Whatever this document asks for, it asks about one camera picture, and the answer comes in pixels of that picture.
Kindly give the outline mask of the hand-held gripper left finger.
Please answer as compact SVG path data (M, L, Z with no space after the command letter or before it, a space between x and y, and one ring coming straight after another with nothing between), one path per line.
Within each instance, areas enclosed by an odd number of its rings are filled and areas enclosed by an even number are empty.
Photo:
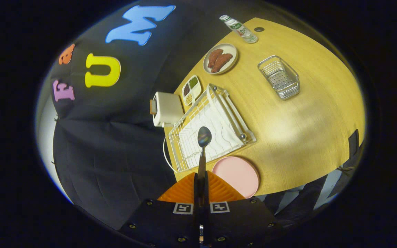
M196 173L191 173L166 191L177 196L177 201L145 199L120 228L120 234L149 248L199 247L196 178Z

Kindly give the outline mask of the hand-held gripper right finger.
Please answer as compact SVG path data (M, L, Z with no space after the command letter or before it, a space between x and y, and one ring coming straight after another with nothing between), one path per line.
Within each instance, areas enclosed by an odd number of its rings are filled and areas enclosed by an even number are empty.
M282 225L257 197L211 201L216 188L222 196L235 196L227 182L208 171L205 187L204 244L210 248L263 248L282 235Z

